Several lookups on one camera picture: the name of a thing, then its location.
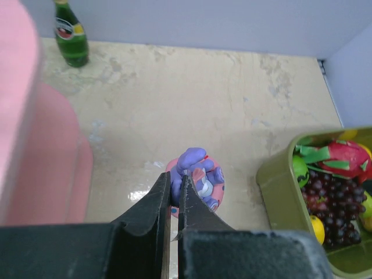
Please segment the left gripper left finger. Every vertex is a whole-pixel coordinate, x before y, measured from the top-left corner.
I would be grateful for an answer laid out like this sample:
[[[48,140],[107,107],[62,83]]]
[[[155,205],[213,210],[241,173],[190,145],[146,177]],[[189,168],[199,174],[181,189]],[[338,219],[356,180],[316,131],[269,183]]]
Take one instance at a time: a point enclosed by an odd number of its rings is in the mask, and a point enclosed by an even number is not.
[[[170,174],[109,223],[1,228],[2,278],[167,278]]]

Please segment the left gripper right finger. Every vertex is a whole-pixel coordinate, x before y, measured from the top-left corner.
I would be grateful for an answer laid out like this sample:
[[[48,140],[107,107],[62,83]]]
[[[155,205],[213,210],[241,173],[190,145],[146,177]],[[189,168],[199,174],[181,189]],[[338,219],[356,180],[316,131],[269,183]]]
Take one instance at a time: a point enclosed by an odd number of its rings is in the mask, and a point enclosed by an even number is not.
[[[206,206],[190,176],[181,186],[179,278],[332,278],[314,236],[296,230],[239,231]]]

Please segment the purple bunny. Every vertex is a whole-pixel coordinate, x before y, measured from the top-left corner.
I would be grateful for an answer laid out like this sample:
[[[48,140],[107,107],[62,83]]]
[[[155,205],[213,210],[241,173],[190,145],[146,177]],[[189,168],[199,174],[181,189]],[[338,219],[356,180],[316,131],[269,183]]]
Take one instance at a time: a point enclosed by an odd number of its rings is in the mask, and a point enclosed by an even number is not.
[[[180,157],[171,160],[166,166],[171,176],[171,215],[178,217],[181,183],[184,176],[190,176],[196,192],[204,203],[216,211],[220,206],[225,179],[220,165],[200,147],[188,148]]]

